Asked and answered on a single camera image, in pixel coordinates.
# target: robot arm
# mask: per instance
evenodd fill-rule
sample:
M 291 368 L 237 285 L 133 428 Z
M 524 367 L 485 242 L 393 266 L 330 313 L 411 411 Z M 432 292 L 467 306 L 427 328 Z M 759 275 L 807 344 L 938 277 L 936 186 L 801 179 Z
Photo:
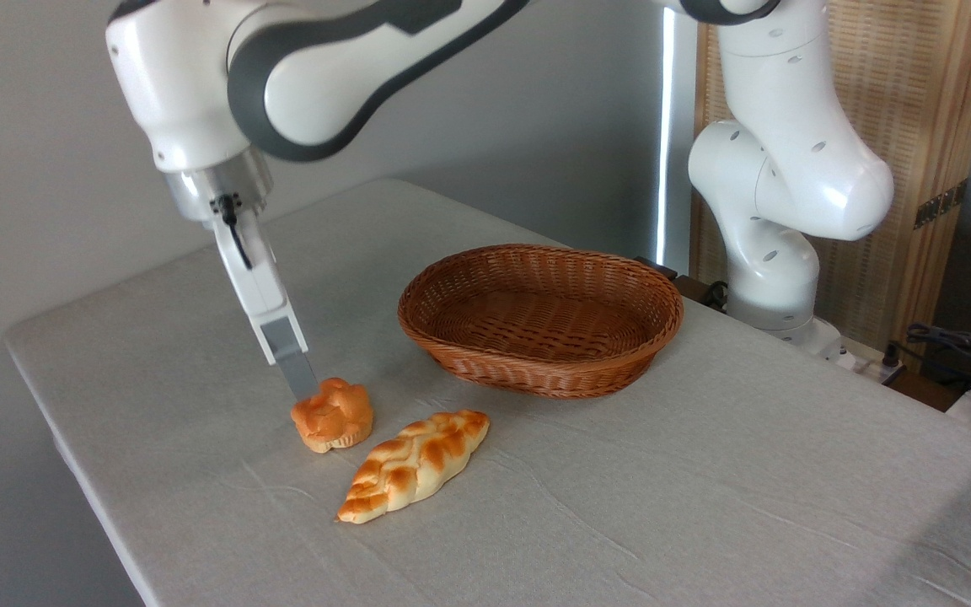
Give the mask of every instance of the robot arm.
M 691 184 L 721 228 L 728 313 L 836 361 L 840 334 L 814 318 L 819 261 L 801 234 L 866 237 L 893 202 L 893 177 L 834 91 L 824 0 L 781 0 L 718 30 L 726 101 L 689 157 Z
M 529 0 L 378 0 L 336 19 L 265 0 L 125 0 L 108 52 L 185 218 L 213 231 L 270 364 L 305 399 L 316 378 L 258 216 L 288 160 L 338 153 L 383 101 Z

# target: wooden panel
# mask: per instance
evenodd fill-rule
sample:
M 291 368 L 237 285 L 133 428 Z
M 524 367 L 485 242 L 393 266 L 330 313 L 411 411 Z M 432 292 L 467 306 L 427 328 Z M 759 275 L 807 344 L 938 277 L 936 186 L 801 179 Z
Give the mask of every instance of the wooden panel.
M 893 207 L 858 242 L 812 239 L 822 271 L 816 312 L 882 349 L 909 322 L 930 322 L 957 213 L 914 230 L 917 208 L 968 176 L 971 162 L 971 0 L 829 1 L 835 86 L 864 142 L 893 171 Z M 700 32 L 700 126 L 732 118 L 717 39 Z M 724 280 L 716 222 L 697 200 L 699 280 Z

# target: white tablecloth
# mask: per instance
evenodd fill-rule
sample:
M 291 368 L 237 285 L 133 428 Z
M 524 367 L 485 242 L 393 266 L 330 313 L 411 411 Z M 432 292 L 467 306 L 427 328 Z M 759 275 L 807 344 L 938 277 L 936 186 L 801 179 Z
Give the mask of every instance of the white tablecloth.
M 408 281 L 536 234 L 383 180 L 269 226 L 321 376 L 377 422 L 313 454 L 213 250 L 26 321 L 8 346 L 149 604 L 971 604 L 971 429 L 689 303 L 647 376 L 552 402 L 462 383 Z M 374 445 L 492 418 L 467 469 L 332 521 Z

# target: pastry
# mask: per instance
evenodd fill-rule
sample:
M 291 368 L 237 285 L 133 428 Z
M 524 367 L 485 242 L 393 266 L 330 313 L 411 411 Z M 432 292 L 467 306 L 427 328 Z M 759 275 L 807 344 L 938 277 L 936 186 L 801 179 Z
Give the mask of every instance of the pastry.
M 305 446 L 319 454 L 358 445 L 373 431 L 373 407 L 365 385 L 338 377 L 321 381 L 319 395 L 294 405 L 290 417 Z
M 489 431 L 478 411 L 438 412 L 374 447 L 336 518 L 361 524 L 437 492 L 467 465 Z

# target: oval basket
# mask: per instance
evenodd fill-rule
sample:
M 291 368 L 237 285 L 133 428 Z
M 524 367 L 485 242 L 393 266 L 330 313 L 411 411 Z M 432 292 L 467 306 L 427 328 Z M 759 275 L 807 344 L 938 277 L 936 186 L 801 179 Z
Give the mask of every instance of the oval basket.
M 681 325 L 677 288 L 637 261 L 505 244 L 446 257 L 400 297 L 400 326 L 475 384 L 551 399 L 636 381 Z

